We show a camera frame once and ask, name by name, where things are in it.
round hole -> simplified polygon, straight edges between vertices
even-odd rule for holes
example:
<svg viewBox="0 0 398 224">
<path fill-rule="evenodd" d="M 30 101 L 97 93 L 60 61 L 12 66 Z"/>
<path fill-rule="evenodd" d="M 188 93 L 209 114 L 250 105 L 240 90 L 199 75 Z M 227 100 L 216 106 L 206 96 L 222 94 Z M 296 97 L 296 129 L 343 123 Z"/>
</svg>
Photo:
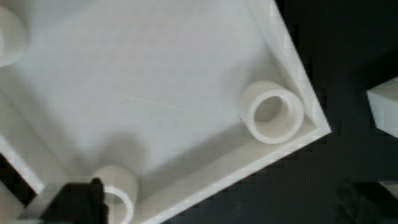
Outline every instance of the round hole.
<svg viewBox="0 0 398 224">
<path fill-rule="evenodd" d="M 280 112 L 280 108 L 282 108 L 282 100 L 280 97 L 273 96 L 263 101 L 263 103 L 257 106 L 254 120 L 257 122 L 268 122 L 275 118 Z"/>
<path fill-rule="evenodd" d="M 302 107 L 296 97 L 287 94 L 268 97 L 254 111 L 254 129 L 259 138 L 271 144 L 286 141 L 302 123 Z"/>
</svg>

white block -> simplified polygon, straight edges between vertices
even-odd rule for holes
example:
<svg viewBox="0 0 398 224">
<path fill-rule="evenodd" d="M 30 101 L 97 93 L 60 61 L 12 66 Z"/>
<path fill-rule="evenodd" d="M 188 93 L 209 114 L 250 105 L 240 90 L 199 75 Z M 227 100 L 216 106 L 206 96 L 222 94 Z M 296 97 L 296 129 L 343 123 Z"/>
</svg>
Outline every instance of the white block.
<svg viewBox="0 0 398 224">
<path fill-rule="evenodd" d="M 367 90 L 376 128 L 398 138 L 398 78 Z"/>
</svg>

tray rim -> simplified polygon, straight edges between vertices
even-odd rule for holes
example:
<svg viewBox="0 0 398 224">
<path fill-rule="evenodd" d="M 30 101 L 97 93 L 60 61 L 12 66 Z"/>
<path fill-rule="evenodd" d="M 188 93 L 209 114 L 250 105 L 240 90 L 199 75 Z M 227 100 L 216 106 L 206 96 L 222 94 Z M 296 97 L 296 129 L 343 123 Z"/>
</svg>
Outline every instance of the tray rim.
<svg viewBox="0 0 398 224">
<path fill-rule="evenodd" d="M 240 169 L 229 173 L 220 179 L 216 179 L 211 186 L 202 187 L 200 192 L 186 194 L 184 200 L 174 203 L 172 207 L 156 208 L 156 212 L 144 217 L 136 217 L 133 220 L 135 224 L 154 224 L 161 223 L 183 210 L 186 210 L 234 182 L 238 182 L 259 169 L 263 169 L 270 163 L 273 163 L 289 153 L 293 153 L 302 146 L 305 146 L 318 138 L 321 138 L 330 133 L 330 127 L 327 124 L 325 114 L 321 111 L 307 74 L 282 22 L 282 17 L 275 5 L 275 0 L 243 0 L 247 1 L 247 7 L 250 8 L 252 15 L 257 22 L 259 31 L 264 36 L 264 41 L 270 47 L 270 52 L 275 56 L 279 67 L 284 69 L 282 76 L 286 80 L 286 85 L 289 90 L 298 95 L 305 113 L 312 122 L 307 129 L 307 133 L 300 136 L 298 139 L 289 141 L 289 144 L 275 149 L 268 156 L 268 159 L 261 158 L 255 163 L 248 163 L 240 167 Z M 67 172 L 64 171 L 60 165 L 56 164 L 56 159 L 48 153 L 46 145 L 39 139 L 39 136 L 33 132 L 33 129 L 25 121 L 17 110 L 14 109 L 12 102 L 0 96 L 0 101 L 5 102 L 5 105 L 0 105 L 0 110 L 5 111 L 7 121 L 3 121 L 5 127 L 12 127 L 10 131 L 0 133 L 0 153 L 3 154 L 5 159 L 14 166 L 28 185 L 32 186 L 33 191 L 39 193 L 44 188 L 44 184 L 51 182 L 67 181 Z M 16 135 L 14 142 L 9 141 L 9 136 Z M 240 149 L 259 147 L 259 142 L 252 140 Z M 186 178 L 200 176 L 204 169 L 211 169 L 216 161 L 225 159 L 224 157 L 215 160 L 215 162 L 206 165 L 197 172 L 188 174 Z M 154 195 L 142 201 L 138 204 L 138 210 L 149 207 L 152 210 L 152 203 L 158 198 L 167 198 L 167 189 L 181 185 L 181 180 L 170 184 L 170 186 L 158 192 Z"/>
</svg>

black surface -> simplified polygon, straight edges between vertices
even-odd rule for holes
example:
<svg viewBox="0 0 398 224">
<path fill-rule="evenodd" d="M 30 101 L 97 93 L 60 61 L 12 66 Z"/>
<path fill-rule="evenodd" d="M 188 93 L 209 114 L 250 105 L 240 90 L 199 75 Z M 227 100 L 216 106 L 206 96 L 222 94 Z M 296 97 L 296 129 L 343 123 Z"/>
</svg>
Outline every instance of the black surface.
<svg viewBox="0 0 398 224">
<path fill-rule="evenodd" d="M 0 154 L 0 181 L 5 187 L 9 188 L 10 193 L 16 195 L 21 204 L 26 206 L 35 197 L 35 193 L 1 154 Z"/>
<path fill-rule="evenodd" d="M 41 215 L 44 224 L 106 224 L 108 207 L 103 203 L 103 183 L 65 184 Z"/>
<path fill-rule="evenodd" d="M 364 91 L 398 76 L 398 1 L 279 1 L 334 133 L 170 224 L 334 224 L 335 188 L 398 180 L 398 139 L 375 128 Z"/>
</svg>

white ring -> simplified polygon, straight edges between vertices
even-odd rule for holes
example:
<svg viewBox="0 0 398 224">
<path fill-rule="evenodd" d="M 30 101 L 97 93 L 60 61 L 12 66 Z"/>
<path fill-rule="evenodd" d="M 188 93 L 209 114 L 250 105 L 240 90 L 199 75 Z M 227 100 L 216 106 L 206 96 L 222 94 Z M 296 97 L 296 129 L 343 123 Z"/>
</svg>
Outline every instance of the white ring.
<svg viewBox="0 0 398 224">
<path fill-rule="evenodd" d="M 255 120 L 255 111 L 271 97 L 280 99 L 280 110 L 273 119 L 261 122 Z M 255 82 L 241 93 L 238 109 L 254 138 L 266 144 L 287 141 L 303 121 L 303 108 L 295 94 L 273 82 Z"/>
</svg>

